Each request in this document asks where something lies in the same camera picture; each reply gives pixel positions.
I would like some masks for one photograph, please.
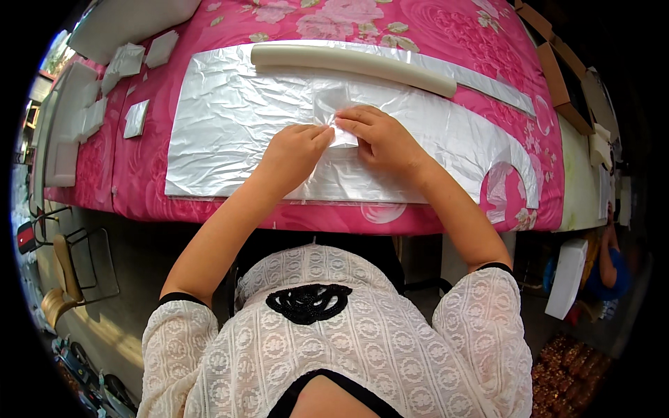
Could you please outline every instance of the woman's right hand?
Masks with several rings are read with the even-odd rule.
[[[397,119],[375,107],[339,110],[335,122],[358,137],[358,156],[372,169],[414,180],[434,161]]]

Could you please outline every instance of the black beaded embroidery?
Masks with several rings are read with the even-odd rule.
[[[279,290],[267,297],[267,306],[299,325],[311,325],[330,319],[349,303],[353,289],[338,284],[307,284],[292,289]],[[333,297],[337,301],[328,308]]]

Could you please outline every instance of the table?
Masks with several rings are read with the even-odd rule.
[[[47,190],[46,197],[141,221],[204,222],[221,201],[170,199],[163,193],[172,122],[191,55],[250,41],[325,38],[398,45],[506,80],[528,94],[537,119],[462,87],[452,100],[513,135],[533,161],[539,209],[524,207],[522,183],[513,171],[504,181],[506,208],[498,208],[504,220],[495,228],[557,229],[565,188],[558,118],[547,105],[551,100],[539,61],[512,7],[502,0],[364,0],[347,8],[344,3],[350,1],[327,0],[310,7],[294,0],[261,5],[203,1],[189,21],[171,28],[180,38],[168,64],[151,70],[143,66],[140,74],[121,80],[109,93],[105,124],[80,147],[76,186]],[[147,50],[150,44],[151,39],[142,43]],[[151,102],[143,135],[123,139],[124,115],[147,99]],[[495,209],[486,193],[480,207],[487,213]],[[260,227],[397,235],[443,232],[428,206],[374,203],[285,202]]]

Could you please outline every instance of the blue shirt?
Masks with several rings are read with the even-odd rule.
[[[601,282],[601,276],[599,274],[599,257],[597,257],[597,261],[595,261],[595,265],[590,271],[590,277],[588,277],[585,282],[585,288],[600,300],[619,299],[620,296],[623,296],[630,288],[630,271],[627,268],[623,256],[614,248],[609,248],[609,255],[611,256],[611,262],[617,272],[613,287],[609,289]]]

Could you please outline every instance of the woman's left hand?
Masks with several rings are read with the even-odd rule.
[[[334,135],[334,128],[327,126],[287,126],[274,135],[250,179],[283,198],[311,174]]]

